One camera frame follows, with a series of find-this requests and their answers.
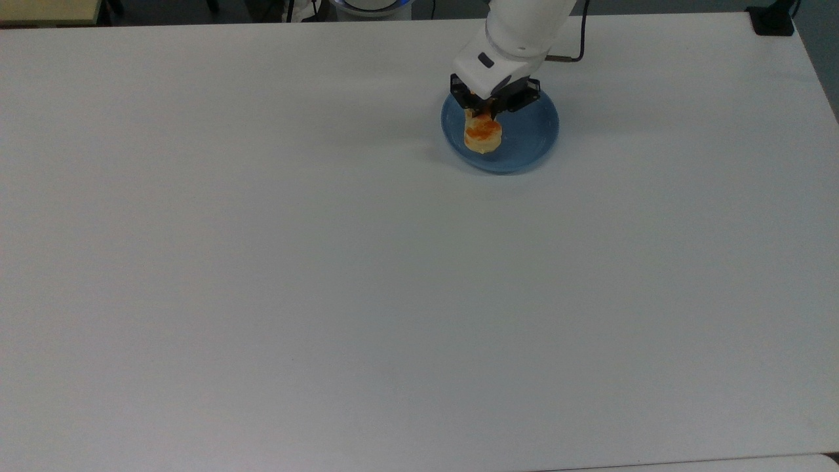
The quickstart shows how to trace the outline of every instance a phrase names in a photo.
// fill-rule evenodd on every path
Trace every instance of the blue plate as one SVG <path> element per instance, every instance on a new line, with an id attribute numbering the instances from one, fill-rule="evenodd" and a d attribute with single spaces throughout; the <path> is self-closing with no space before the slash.
<path id="1" fill-rule="evenodd" d="M 503 128 L 501 145 L 487 154 L 469 150 L 463 144 L 466 116 L 451 95 L 443 103 L 440 123 L 446 140 L 463 160 L 496 174 L 521 172 L 534 167 L 548 155 L 560 135 L 560 117 L 545 92 L 527 107 L 516 113 L 501 113 L 496 119 Z"/>

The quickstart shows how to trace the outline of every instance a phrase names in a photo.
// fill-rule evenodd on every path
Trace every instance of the table surface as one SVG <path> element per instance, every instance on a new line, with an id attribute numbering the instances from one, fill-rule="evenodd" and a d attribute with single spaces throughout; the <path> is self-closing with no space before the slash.
<path id="1" fill-rule="evenodd" d="M 760 459 L 714 460 L 686 464 L 638 465 L 586 469 L 587 472 L 839 472 L 839 465 L 825 455 Z"/>
<path id="2" fill-rule="evenodd" d="M 102 0 L 3 0 L 0 25 L 95 24 Z"/>
<path id="3" fill-rule="evenodd" d="M 589 22 L 518 176 L 440 131 L 480 21 L 0 31 L 0 469 L 838 450 L 839 126 L 800 39 Z"/>

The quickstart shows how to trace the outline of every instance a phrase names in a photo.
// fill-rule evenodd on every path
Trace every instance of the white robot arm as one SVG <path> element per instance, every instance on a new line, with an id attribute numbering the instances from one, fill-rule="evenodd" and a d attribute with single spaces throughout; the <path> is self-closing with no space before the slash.
<path id="1" fill-rule="evenodd" d="M 455 58 L 451 94 L 463 108 L 515 112 L 539 98 L 530 79 L 576 0 L 492 0 L 487 22 Z"/>

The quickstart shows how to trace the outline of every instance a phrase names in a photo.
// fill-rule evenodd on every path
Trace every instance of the orange sauce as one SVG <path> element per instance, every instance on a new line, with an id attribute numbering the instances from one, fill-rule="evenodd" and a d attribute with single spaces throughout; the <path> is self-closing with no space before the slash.
<path id="1" fill-rule="evenodd" d="M 497 135 L 499 131 L 501 131 L 501 124 L 489 118 L 487 114 L 477 117 L 473 126 L 466 128 L 466 134 L 470 138 L 478 140 L 490 139 Z"/>

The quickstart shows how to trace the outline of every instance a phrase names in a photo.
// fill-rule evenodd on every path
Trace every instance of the bread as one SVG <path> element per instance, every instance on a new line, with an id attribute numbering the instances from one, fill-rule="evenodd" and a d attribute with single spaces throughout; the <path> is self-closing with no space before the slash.
<path id="1" fill-rule="evenodd" d="M 466 110 L 466 128 L 463 130 L 463 143 L 467 148 L 486 154 L 501 145 L 501 124 L 489 113 L 476 113 Z"/>

